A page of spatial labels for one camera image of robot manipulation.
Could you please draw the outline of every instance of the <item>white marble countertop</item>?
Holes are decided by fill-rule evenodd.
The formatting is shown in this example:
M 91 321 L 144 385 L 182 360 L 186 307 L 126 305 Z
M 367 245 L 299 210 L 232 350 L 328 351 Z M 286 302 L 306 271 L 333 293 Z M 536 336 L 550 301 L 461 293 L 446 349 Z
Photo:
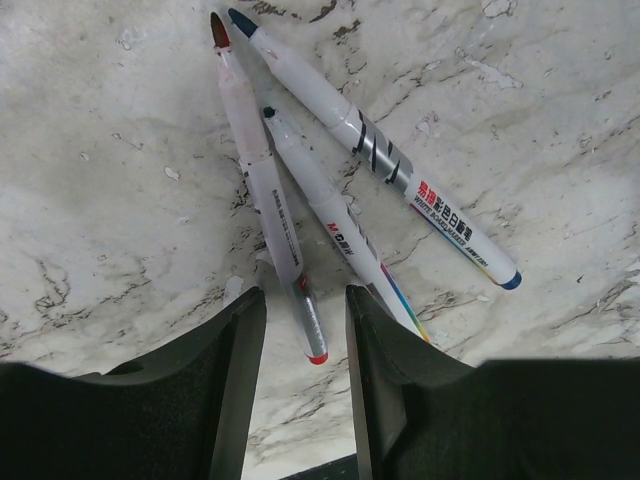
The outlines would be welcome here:
M 313 367 L 257 260 L 209 29 L 226 6 L 0 2 L 0 357 L 103 372 L 261 284 L 269 324 L 245 478 L 268 480 L 354 451 L 355 279 L 285 177 L 330 342 Z M 234 6 L 327 72 L 517 261 L 517 290 L 490 284 L 234 36 L 258 94 L 299 120 L 443 350 L 470 364 L 640 353 L 637 2 Z

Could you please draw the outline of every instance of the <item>marble surface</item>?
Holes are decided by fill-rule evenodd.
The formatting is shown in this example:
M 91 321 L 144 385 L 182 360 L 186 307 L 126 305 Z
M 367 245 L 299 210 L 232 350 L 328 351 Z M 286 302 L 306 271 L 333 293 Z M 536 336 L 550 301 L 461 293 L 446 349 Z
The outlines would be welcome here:
M 216 87 L 208 13 L 295 44 L 517 261 L 490 284 L 380 187 L 238 35 L 419 318 L 470 364 L 640 353 L 640 5 L 541 0 L 0 1 L 0 358 L 106 371 L 256 283 L 269 324 L 246 479 L 354 451 L 344 287 L 284 176 L 330 343 L 302 356 Z

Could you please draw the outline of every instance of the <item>pen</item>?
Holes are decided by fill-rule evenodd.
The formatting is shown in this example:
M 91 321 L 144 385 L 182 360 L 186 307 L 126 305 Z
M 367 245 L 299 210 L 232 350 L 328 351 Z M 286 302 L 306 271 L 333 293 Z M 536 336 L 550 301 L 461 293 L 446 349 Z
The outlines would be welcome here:
M 420 325 L 395 279 L 358 224 L 333 182 L 313 158 L 299 135 L 271 107 L 264 110 L 276 150 L 304 192 L 333 242 L 380 305 L 403 327 L 426 341 Z
M 311 363 L 320 365 L 328 358 L 327 344 L 255 94 L 231 48 L 224 25 L 215 13 L 211 14 L 211 30 L 215 51 L 221 60 L 218 85 L 240 154 L 240 168 L 260 218 L 278 279 L 291 305 L 303 350 Z
M 493 283 L 512 290 L 522 277 L 505 255 L 433 182 L 308 62 L 231 8 L 233 23 L 265 60 L 271 73 L 379 180 L 400 194 Z

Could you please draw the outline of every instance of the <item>white marker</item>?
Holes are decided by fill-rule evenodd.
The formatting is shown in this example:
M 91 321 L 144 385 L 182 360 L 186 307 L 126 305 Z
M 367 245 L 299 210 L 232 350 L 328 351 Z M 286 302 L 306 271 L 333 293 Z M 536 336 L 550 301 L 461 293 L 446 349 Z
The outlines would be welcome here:
M 218 85 L 240 153 L 240 168 L 260 217 L 273 265 L 293 310 L 304 352 L 311 363 L 320 365 L 328 358 L 327 344 L 253 88 L 215 13 L 211 14 L 211 29 L 216 54 L 221 59 Z
M 329 132 L 387 186 L 433 225 L 492 282 L 507 290 L 520 285 L 515 264 L 431 181 L 414 172 L 409 159 L 355 104 L 293 50 L 234 9 L 229 15 L 287 87 Z
M 264 109 L 265 123 L 285 165 L 304 192 L 309 206 L 322 226 L 333 239 L 356 274 L 371 294 L 398 323 L 426 341 L 429 337 L 402 295 L 393 276 L 378 260 L 373 245 L 362 231 L 355 216 L 313 158 L 309 148 L 302 144 L 300 136 L 267 107 Z

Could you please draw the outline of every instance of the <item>red end cap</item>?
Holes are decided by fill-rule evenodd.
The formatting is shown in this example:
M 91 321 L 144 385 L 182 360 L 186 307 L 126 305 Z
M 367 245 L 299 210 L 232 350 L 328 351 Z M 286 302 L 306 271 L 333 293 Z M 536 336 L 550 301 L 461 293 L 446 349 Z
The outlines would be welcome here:
M 329 359 L 329 353 L 325 353 L 324 355 L 320 355 L 319 357 L 308 357 L 309 361 L 314 365 L 322 365 Z

